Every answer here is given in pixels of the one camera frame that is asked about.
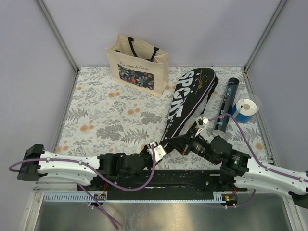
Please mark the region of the black shuttlecock tube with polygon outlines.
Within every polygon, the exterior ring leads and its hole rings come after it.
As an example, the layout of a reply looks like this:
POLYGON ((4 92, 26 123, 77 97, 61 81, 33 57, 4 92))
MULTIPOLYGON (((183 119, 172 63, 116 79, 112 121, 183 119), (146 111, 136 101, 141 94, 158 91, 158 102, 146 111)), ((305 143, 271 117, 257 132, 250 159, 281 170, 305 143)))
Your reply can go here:
MULTIPOLYGON (((225 114, 228 113, 230 114, 233 108, 233 102, 235 99, 235 95, 238 89, 238 85, 239 85, 239 79, 237 78, 230 78, 228 80, 226 89, 225 89, 225 93, 224 93, 224 97, 223 97, 223 101, 221 104, 221 108, 219 110, 219 116, 221 114, 225 114)), ((214 129, 212 131, 212 134, 214 136, 220 136, 222 138, 225 137, 225 133, 226 133, 226 129, 227 129, 227 125, 229 122, 229 117, 228 116, 220 116, 214 125, 214 129)))

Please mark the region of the black sport racket cover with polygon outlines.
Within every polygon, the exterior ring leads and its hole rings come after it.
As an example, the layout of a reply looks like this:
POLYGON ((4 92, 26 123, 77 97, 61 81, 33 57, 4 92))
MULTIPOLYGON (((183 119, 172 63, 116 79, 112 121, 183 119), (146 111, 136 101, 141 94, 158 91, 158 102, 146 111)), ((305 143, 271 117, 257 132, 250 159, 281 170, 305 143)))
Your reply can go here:
POLYGON ((214 92, 218 78, 211 68, 197 68, 182 75, 175 87, 169 109, 167 124, 160 145, 167 153, 174 148, 167 139, 180 134, 185 123, 191 118, 204 100, 209 100, 214 92))

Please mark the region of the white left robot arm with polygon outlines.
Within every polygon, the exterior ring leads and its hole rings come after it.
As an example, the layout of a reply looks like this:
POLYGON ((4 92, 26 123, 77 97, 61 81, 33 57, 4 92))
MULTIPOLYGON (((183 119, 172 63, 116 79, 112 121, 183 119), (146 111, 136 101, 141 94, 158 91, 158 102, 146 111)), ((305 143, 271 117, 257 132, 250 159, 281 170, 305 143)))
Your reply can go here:
POLYGON ((55 178, 99 190, 104 180, 115 183, 120 177, 138 176, 144 169, 153 170, 166 154, 163 146, 155 142, 146 145, 139 154, 107 153, 91 157, 64 156, 35 144, 26 150, 17 179, 55 178))

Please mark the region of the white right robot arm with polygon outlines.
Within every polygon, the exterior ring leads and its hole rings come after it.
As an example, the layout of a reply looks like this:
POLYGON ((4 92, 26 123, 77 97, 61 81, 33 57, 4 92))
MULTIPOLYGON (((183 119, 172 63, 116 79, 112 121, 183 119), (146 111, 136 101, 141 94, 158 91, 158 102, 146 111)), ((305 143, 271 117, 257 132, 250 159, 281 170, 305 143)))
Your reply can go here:
POLYGON ((181 135, 167 139, 168 145, 183 155, 193 152, 220 166, 219 189, 253 189, 291 198, 295 205, 308 207, 308 174, 261 163, 249 154, 233 149, 216 136, 211 142, 200 135, 181 135))

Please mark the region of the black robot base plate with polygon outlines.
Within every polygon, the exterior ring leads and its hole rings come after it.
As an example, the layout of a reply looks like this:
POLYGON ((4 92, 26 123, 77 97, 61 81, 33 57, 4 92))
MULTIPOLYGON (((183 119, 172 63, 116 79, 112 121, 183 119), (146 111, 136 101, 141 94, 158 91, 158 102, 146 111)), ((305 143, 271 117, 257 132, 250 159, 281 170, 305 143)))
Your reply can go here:
POLYGON ((88 192, 106 191, 108 200, 206 200, 213 198, 213 192, 233 191, 233 177, 223 175, 219 170, 156 170, 149 184, 135 192, 118 189, 95 177, 88 192))

